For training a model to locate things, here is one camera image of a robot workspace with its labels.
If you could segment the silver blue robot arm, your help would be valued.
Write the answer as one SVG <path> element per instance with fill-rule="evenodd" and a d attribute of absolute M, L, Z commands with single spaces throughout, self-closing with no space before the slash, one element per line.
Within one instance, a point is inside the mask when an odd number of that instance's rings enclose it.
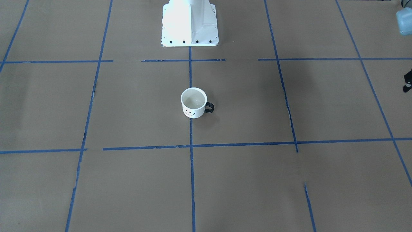
<path fill-rule="evenodd" d="M 412 34 L 412 9 L 410 7 L 404 7 L 396 13 L 396 19 L 400 35 L 408 36 Z M 405 85 L 403 86 L 403 92 L 407 93 L 412 88 L 412 71 L 404 75 Z"/>

